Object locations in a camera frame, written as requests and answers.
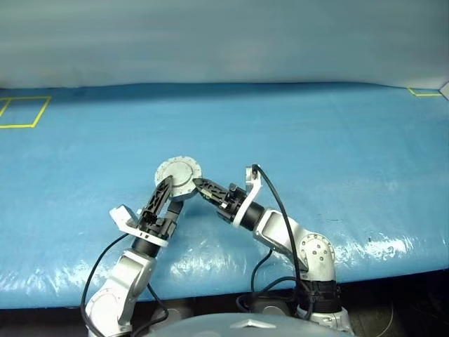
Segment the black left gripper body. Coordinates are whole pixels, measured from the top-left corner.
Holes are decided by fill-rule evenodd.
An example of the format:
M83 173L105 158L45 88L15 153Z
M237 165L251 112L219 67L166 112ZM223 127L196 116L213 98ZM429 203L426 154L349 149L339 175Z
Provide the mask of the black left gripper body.
M152 212L143 211L139 219L138 229L159 239L168 240L172 237L176 225L176 212L167 210L164 217L158 217Z

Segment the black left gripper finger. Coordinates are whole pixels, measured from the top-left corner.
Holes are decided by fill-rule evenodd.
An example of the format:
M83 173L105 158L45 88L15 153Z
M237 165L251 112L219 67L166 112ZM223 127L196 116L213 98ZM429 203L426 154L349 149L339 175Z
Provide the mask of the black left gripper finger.
M143 220L156 220L173 190L173 177L164 178L155 188L141 216Z
M167 219L178 219L184 206L183 201L171 201L166 211Z

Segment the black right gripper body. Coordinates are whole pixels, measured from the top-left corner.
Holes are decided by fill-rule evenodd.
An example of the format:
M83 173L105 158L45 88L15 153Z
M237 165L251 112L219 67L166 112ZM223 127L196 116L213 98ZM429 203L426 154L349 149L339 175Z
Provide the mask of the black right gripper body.
M243 201L246 199L247 193L239 186L231 183L224 201L217 208L218 216L227 223L233 223Z

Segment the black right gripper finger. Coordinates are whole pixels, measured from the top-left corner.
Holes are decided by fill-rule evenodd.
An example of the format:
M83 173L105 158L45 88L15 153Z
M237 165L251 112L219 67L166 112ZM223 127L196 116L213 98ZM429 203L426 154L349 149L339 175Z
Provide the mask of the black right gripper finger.
M225 209L228 206L226 197L228 194L227 190L223 190L220 188L198 188L199 194L207 201L213 204L214 206Z
M228 189L207 178L194 178L193 183L201 194L226 195L228 193Z

